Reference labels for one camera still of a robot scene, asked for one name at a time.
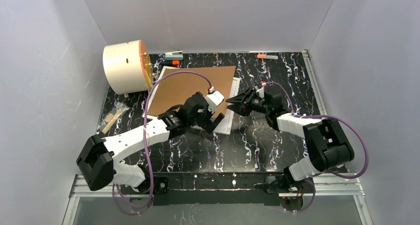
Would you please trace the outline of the white picture frame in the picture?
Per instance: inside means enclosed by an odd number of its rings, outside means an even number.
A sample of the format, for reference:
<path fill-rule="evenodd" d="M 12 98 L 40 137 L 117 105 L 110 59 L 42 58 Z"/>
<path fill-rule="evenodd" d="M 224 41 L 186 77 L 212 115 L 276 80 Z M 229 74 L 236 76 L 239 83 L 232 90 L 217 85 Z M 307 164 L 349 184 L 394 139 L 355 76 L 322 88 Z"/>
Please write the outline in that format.
<path fill-rule="evenodd" d="M 163 67 L 158 79 L 162 79 L 164 77 L 163 73 L 164 73 L 165 69 L 177 69 L 177 68 L 169 67 L 169 66 Z M 230 94 L 229 94 L 228 98 L 233 97 L 234 95 L 236 95 L 238 93 L 239 83 L 240 83 L 240 78 L 233 77 L 233 83 L 232 83 L 231 91 L 230 91 Z M 212 117 L 212 119 L 216 118 L 219 113 L 223 113 L 225 115 L 224 119 L 221 121 L 221 123 L 214 130 L 214 133 L 229 135 L 230 132 L 231 132 L 234 113 L 231 110 L 227 109 L 227 105 L 228 105 L 228 103 L 226 103 L 226 102 L 222 103 L 217 108 L 216 113 Z M 154 119 L 156 117 L 157 116 L 149 116 L 148 115 L 148 119 Z"/>

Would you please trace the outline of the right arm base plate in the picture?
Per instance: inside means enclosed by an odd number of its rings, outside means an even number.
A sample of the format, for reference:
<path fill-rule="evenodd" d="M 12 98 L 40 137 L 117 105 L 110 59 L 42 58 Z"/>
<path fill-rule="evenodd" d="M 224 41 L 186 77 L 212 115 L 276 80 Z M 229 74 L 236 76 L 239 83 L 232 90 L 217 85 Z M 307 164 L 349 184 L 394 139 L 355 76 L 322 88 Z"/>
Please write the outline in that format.
<path fill-rule="evenodd" d="M 254 189 L 259 189 L 268 194 L 279 194 L 279 193 L 292 193 L 297 195 L 298 192 L 312 193 L 314 191 L 313 186 L 308 181 L 294 181 L 289 180 L 283 175 L 278 176 L 266 176 L 264 181 L 261 183 L 254 184 Z"/>

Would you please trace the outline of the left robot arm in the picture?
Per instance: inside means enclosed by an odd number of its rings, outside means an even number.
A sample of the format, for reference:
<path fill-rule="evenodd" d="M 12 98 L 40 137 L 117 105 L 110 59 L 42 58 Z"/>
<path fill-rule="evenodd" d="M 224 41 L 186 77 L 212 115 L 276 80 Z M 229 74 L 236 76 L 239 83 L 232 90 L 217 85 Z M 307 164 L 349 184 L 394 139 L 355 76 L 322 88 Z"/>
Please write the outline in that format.
<path fill-rule="evenodd" d="M 212 133 L 224 119 L 222 113 L 213 117 L 223 102 L 224 96 L 219 91 L 205 96 L 196 92 L 184 104 L 169 108 L 142 126 L 116 136 L 101 138 L 95 134 L 89 137 L 76 159 L 88 188 L 97 191 L 111 183 L 139 187 L 148 178 L 146 169 L 122 160 L 145 146 L 183 135 L 194 126 Z"/>

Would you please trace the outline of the brown cardboard backing board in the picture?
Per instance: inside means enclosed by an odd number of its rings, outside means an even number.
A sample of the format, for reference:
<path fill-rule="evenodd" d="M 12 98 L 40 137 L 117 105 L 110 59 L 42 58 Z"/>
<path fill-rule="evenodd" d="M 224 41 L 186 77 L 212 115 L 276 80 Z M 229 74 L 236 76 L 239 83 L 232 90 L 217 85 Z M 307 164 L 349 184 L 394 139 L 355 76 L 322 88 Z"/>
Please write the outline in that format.
<path fill-rule="evenodd" d="M 214 89 L 227 99 L 231 91 L 235 69 L 235 66 L 177 68 L 165 69 L 163 75 L 181 71 L 200 73 L 207 77 Z M 182 105 L 196 92 L 201 92 L 205 96 L 208 93 L 208 87 L 208 82 L 195 74 L 179 73 L 171 76 L 159 83 L 154 90 L 154 96 L 149 101 L 148 115 L 158 116 L 172 106 Z"/>

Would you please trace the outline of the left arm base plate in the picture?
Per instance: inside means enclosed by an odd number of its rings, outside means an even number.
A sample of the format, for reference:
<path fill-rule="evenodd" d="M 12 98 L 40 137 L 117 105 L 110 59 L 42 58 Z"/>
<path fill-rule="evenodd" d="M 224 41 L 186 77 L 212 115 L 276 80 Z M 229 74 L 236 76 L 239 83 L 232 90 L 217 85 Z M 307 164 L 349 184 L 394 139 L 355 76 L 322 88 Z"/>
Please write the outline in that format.
<path fill-rule="evenodd" d="M 157 176 L 153 178 L 154 186 L 153 186 L 153 195 L 164 195 L 168 193 L 168 178 L 165 176 Z M 149 193 L 150 189 L 150 178 L 147 177 L 145 180 L 144 185 L 144 193 Z"/>

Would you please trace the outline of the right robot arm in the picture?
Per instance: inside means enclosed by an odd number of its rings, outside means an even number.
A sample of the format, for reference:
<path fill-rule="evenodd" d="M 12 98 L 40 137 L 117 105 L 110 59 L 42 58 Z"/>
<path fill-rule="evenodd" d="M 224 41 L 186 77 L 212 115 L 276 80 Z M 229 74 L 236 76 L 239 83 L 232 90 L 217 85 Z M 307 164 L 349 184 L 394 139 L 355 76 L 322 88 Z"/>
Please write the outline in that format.
<path fill-rule="evenodd" d="M 305 140 L 308 152 L 305 158 L 286 167 L 282 175 L 257 184 L 255 188 L 286 190 L 298 187 L 304 179 L 354 159 L 354 150 L 338 120 L 295 116 L 287 110 L 286 98 L 273 86 L 258 90 L 249 87 L 226 102 L 228 109 L 241 116 L 249 116 L 253 111 L 263 113 L 272 129 Z"/>

